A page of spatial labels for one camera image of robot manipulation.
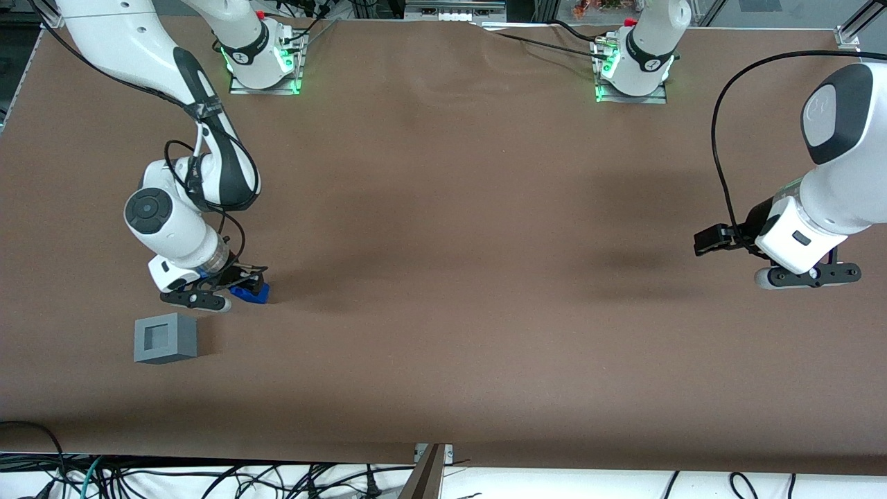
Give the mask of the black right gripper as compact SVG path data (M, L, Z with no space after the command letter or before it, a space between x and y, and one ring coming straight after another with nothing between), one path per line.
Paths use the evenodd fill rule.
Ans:
M260 292L264 286L265 265L248 265L234 262L224 269L202 279L202 288L222 288L228 290L240 286L248 292Z

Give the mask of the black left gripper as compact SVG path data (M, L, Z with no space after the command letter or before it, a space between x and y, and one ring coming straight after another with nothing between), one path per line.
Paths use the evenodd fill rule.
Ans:
M694 255L743 243L747 252L783 252L792 246L794 196L772 196L757 203L742 224L721 224L694 235Z

